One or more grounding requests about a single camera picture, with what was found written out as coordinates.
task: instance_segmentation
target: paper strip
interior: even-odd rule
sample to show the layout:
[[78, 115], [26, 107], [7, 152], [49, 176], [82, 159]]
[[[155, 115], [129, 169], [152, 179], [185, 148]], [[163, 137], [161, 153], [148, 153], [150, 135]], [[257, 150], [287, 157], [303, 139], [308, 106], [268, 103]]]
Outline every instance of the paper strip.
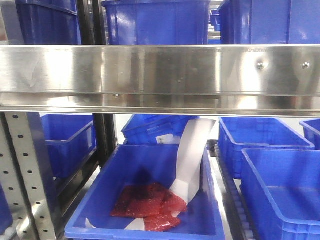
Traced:
[[[178, 149], [176, 179], [170, 190], [187, 204], [194, 199], [200, 188], [200, 164], [208, 137], [216, 123], [211, 119], [193, 119], [187, 123]], [[136, 218], [126, 230], [145, 230], [143, 218]]]

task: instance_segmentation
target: storage rack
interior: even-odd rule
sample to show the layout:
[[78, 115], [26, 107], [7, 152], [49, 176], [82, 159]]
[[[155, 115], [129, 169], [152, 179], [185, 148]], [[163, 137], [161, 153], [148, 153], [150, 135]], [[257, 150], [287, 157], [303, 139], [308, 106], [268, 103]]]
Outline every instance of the storage rack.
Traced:
[[[63, 238], [68, 207], [116, 145], [112, 114], [320, 116], [318, 45], [105, 46], [101, 1], [77, 5], [83, 46], [6, 45], [21, 35], [0, 14], [0, 181], [17, 239]], [[97, 152], [58, 189], [35, 112], [94, 114]]]

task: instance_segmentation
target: white label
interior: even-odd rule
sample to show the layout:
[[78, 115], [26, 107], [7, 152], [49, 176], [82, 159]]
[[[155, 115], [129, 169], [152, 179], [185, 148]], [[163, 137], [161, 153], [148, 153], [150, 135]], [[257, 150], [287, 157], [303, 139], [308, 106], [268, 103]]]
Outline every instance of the white label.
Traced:
[[92, 147], [92, 128], [91, 127], [86, 131], [86, 137], [88, 139], [88, 147], [91, 148]]
[[155, 137], [158, 144], [174, 144], [175, 136], [173, 134], [166, 134]]

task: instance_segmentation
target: blue plastic bin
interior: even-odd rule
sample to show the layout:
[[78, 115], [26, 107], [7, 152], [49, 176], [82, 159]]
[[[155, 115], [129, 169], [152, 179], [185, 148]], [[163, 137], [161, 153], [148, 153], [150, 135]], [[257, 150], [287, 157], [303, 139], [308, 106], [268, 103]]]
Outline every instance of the blue plastic bin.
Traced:
[[221, 157], [235, 179], [242, 176], [242, 149], [315, 149], [314, 144], [277, 118], [220, 117], [219, 122]]
[[210, 23], [216, 32], [220, 32], [220, 13], [217, 9], [210, 10]]
[[93, 116], [47, 114], [41, 121], [53, 175], [68, 178], [96, 148]]
[[320, 151], [243, 154], [241, 191], [261, 239], [320, 239]]
[[320, 1], [227, 0], [222, 44], [319, 44]]
[[320, 119], [301, 121], [304, 137], [315, 145], [315, 150], [320, 150]]
[[136, 114], [121, 132], [128, 144], [171, 144], [172, 138], [178, 144], [188, 121], [197, 118], [184, 115]]
[[6, 196], [0, 184], [0, 235], [3, 235], [13, 223], [12, 215], [6, 200]]
[[81, 44], [76, 0], [15, 0], [27, 45]]
[[[180, 225], [167, 232], [124, 230], [133, 218], [110, 216], [125, 185], [158, 182], [169, 188], [176, 177], [177, 153], [177, 145], [120, 145], [66, 225], [65, 236], [75, 240], [224, 240], [207, 151], [200, 190], [187, 212], [179, 215]], [[86, 219], [96, 228], [86, 227]]]
[[111, 45], [200, 45], [208, 43], [210, 0], [109, 0]]
[[221, 39], [208, 39], [208, 44], [219, 45], [219, 44], [221, 44]]

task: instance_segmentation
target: metal frame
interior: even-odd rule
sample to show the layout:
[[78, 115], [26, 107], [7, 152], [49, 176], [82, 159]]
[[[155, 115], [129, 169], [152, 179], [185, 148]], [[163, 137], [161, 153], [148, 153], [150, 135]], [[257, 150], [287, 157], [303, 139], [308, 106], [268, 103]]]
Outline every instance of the metal frame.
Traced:
[[56, 240], [61, 213], [40, 115], [6, 112], [5, 117], [40, 239]]
[[320, 114], [319, 45], [1, 46], [0, 111]]
[[[83, 45], [105, 45], [101, 0], [77, 0], [81, 41]], [[94, 114], [97, 155], [102, 167], [116, 147], [113, 116]]]
[[15, 0], [0, 0], [0, 43], [24, 43]]
[[225, 239], [260, 240], [239, 185], [237, 186], [222, 160], [218, 141], [208, 140], [207, 147], [210, 153], [214, 192], [220, 208]]
[[21, 240], [39, 239], [4, 113], [0, 113], [0, 181]]

